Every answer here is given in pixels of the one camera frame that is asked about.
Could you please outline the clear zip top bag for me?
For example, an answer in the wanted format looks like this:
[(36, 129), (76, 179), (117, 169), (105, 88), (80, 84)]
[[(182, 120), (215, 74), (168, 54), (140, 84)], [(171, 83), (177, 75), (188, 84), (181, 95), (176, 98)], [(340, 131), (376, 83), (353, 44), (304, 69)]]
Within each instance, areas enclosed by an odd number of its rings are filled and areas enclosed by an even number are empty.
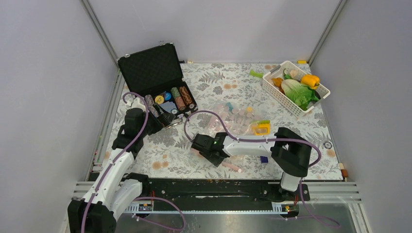
[[(223, 120), (226, 128), (233, 135), (253, 135), (251, 124), (255, 121), (261, 121), (263, 118), (254, 110), (248, 113), (246, 111), (247, 105), (235, 105), (232, 104), (233, 110), (228, 111), (225, 104), (227, 102), (220, 102), (215, 105), (213, 112), (218, 114)], [(222, 166), (235, 172), (241, 173), (243, 169), (244, 155), (231, 155), (229, 158), (225, 158), (222, 162)]]

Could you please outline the white plastic basket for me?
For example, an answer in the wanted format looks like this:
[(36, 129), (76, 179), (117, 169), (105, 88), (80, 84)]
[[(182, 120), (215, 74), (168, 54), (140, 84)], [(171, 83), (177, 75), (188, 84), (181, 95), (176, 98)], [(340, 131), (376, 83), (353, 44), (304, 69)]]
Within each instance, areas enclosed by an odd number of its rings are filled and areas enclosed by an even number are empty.
[(304, 72), (290, 61), (264, 74), (262, 88), (297, 118), (320, 105), (331, 94), (317, 76)]

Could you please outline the green lettuce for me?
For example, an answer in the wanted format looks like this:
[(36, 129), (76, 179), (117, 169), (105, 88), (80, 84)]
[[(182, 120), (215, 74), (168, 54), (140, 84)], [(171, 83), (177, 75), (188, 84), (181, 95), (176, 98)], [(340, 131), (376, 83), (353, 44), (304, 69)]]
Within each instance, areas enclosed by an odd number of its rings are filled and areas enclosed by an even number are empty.
[(304, 111), (307, 110), (311, 102), (318, 102), (320, 100), (316, 96), (315, 90), (293, 79), (284, 80), (282, 88), (285, 96)]

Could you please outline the yellow bell pepper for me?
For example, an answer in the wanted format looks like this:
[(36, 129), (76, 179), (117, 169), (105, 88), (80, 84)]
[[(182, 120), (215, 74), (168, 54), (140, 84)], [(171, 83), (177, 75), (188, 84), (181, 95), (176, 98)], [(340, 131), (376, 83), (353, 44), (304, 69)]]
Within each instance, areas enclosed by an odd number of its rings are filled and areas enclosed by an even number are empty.
[(315, 75), (306, 74), (301, 78), (300, 83), (307, 85), (310, 89), (316, 90), (320, 85), (320, 78)]

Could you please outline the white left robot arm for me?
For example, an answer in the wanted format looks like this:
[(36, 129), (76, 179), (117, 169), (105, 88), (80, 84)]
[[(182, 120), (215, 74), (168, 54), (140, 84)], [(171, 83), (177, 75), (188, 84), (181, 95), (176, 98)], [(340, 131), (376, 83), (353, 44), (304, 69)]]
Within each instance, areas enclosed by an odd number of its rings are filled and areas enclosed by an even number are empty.
[(68, 206), (69, 230), (72, 233), (113, 233), (117, 221), (131, 202), (149, 197), (151, 187), (146, 175), (123, 177), (144, 145), (144, 138), (157, 133), (164, 124), (152, 109), (153, 102), (137, 95), (140, 104), (126, 112), (124, 125), (112, 145), (108, 162), (92, 187)]

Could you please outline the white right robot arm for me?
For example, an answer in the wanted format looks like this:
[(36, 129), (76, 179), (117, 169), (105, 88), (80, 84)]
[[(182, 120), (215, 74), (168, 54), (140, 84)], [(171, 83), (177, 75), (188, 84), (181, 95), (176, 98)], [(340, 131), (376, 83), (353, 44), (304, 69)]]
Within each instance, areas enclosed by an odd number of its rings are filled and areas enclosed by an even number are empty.
[(296, 200), (299, 183), (308, 174), (312, 148), (311, 143), (285, 127), (280, 127), (273, 135), (235, 136), (219, 132), (214, 137), (197, 134), (191, 141), (191, 149), (214, 166), (235, 155), (272, 158), (283, 171), (279, 187), (273, 195), (267, 190), (262, 194), (274, 202)]

